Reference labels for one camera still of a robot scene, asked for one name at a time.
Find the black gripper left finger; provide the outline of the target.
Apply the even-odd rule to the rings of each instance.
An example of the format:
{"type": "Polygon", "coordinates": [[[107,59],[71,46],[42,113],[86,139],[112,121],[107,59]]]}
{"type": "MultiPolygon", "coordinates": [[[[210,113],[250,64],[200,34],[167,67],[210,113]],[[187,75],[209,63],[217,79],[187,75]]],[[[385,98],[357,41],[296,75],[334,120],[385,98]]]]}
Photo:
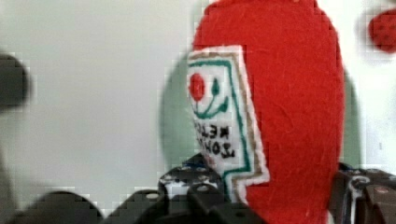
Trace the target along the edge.
{"type": "Polygon", "coordinates": [[[225,195],[221,177],[197,154],[134,193],[102,224],[267,224],[225,195]]]}

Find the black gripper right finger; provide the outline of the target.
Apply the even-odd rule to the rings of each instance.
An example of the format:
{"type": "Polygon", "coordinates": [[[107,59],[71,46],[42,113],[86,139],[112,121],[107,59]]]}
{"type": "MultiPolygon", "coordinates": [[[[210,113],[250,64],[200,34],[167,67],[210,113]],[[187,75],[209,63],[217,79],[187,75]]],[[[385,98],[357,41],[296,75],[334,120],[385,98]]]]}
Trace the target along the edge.
{"type": "Polygon", "coordinates": [[[329,211],[334,224],[396,224],[395,175],[340,163],[329,211]]]}

